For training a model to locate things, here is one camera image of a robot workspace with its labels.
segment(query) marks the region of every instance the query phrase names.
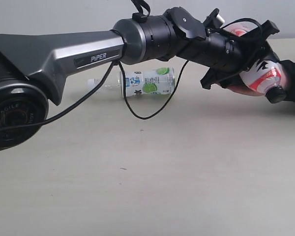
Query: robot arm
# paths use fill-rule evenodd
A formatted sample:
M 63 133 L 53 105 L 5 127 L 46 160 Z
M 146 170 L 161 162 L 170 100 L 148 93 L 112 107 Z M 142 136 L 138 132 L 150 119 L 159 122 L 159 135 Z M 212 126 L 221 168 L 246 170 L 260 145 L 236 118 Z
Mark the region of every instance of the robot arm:
M 271 21 L 237 37 L 221 29 L 215 9 L 201 23 L 182 7 L 160 16 L 134 13 L 111 30 L 53 35 L 0 34 L 0 128 L 42 122 L 48 100 L 61 103 L 66 78 L 121 61 L 128 65 L 180 57 L 209 67 L 201 84 L 227 86 L 241 71 L 271 53 L 266 39 L 279 32 Z M 0 150 L 33 136 L 40 126 L 0 132 Z

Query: white wall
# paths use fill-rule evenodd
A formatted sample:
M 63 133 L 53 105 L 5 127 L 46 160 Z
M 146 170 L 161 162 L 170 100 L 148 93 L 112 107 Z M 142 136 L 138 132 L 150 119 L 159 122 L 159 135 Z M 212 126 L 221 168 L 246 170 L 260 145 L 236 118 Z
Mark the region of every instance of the white wall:
M 182 6 L 204 20 L 219 8 L 227 23 L 242 17 L 260 23 L 270 19 L 281 32 L 273 38 L 295 37 L 295 0 L 147 0 L 152 15 Z M 131 0 L 0 0 L 0 33 L 46 34 L 109 30 L 136 11 Z

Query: white table surface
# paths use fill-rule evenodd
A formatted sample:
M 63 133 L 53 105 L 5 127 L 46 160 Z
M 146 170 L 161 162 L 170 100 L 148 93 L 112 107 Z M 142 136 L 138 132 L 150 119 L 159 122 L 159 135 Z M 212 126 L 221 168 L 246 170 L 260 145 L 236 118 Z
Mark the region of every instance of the white table surface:
M 295 39 L 272 40 L 295 61 Z M 149 61 L 127 70 L 172 66 Z M 108 64 L 69 77 L 62 111 Z M 94 95 L 0 152 L 0 236 L 295 236 L 295 104 L 213 87 L 190 63 L 158 116 Z M 131 99 L 140 115 L 162 105 Z

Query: clear plastic bottle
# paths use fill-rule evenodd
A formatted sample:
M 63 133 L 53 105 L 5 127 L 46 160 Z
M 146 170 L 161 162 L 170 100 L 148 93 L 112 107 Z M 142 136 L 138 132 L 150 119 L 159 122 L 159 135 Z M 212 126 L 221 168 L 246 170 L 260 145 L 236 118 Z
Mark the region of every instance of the clear plastic bottle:
M 171 94 L 176 85 L 174 69 L 169 67 L 150 71 L 125 72 L 125 75 L 127 97 L 142 94 Z M 88 80 L 88 90 L 91 91 L 100 81 L 101 79 Z M 118 92 L 123 97 L 122 73 L 109 76 L 98 92 Z

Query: green lime print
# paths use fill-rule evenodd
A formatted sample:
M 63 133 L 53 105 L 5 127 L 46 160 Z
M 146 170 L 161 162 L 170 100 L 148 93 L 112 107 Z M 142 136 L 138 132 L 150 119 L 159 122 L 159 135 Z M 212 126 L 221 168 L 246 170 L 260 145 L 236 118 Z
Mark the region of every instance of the green lime print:
M 157 86 L 156 84 L 144 84 L 142 90 L 145 93 L 156 92 Z
M 168 67 L 164 67 L 164 68 L 159 68 L 156 70 L 156 73 L 159 74 L 159 75 L 166 75 L 168 74 L 170 71 L 170 68 Z

